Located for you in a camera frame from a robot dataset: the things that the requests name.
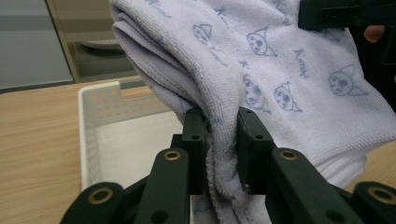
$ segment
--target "white towel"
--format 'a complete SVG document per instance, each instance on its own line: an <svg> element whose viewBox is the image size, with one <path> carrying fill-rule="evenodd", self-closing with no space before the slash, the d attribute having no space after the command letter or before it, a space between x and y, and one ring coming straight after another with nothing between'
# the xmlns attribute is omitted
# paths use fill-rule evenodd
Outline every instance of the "white towel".
<svg viewBox="0 0 396 224"><path fill-rule="evenodd" d="M363 79L349 31L299 29L299 2L111 0L114 33L142 78L181 120L198 105L211 123L210 195L193 198L196 223L269 222L236 172L239 106L340 187L361 174L364 153L395 139L396 116Z"/></svg>

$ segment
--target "gray wall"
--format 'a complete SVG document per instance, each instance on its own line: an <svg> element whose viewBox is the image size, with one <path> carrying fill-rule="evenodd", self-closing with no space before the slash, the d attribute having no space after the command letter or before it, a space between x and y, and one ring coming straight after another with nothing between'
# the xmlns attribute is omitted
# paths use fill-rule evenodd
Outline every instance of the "gray wall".
<svg viewBox="0 0 396 224"><path fill-rule="evenodd" d="M45 0L1 0L0 90L72 80Z"/></svg>

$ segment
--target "screw hole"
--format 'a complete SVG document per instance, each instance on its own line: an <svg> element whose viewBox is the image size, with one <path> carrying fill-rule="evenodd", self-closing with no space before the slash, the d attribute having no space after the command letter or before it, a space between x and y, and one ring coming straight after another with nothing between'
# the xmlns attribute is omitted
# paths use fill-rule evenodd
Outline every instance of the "screw hole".
<svg viewBox="0 0 396 224"><path fill-rule="evenodd" d="M341 213L333 210L328 210L326 212L326 216L330 221L334 223L344 223L346 221L345 217Z"/></svg>
<svg viewBox="0 0 396 224"><path fill-rule="evenodd" d="M175 161L181 157L181 154L178 151L168 151L164 156L168 161Z"/></svg>
<svg viewBox="0 0 396 224"><path fill-rule="evenodd" d="M192 135L191 139L193 140L199 140L201 137L199 135Z"/></svg>
<svg viewBox="0 0 396 224"><path fill-rule="evenodd" d="M91 204L101 204L105 203L113 197L113 190L110 188L100 188L94 190L89 198L88 202Z"/></svg>
<svg viewBox="0 0 396 224"><path fill-rule="evenodd" d="M281 151L280 152L280 157L283 159L289 160L289 161L294 161L297 160L297 154L295 154L292 151Z"/></svg>
<svg viewBox="0 0 396 224"><path fill-rule="evenodd" d="M168 213L165 211L157 211L151 216L151 221L153 223L164 223L168 219Z"/></svg>
<svg viewBox="0 0 396 224"><path fill-rule="evenodd" d="M370 187L367 190L373 198L380 201L381 203L396 204L396 194L387 189Z"/></svg>

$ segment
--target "table surface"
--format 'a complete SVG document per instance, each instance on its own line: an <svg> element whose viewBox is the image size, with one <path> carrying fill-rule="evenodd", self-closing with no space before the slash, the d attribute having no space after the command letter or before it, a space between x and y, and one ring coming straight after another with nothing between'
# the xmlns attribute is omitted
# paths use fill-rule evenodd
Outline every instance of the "table surface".
<svg viewBox="0 0 396 224"><path fill-rule="evenodd" d="M0 223L59 223L76 199L78 90L97 83L0 95ZM126 92L141 94L150 91ZM355 182L374 180L396 188L395 161L396 141L370 152L367 170Z"/></svg>

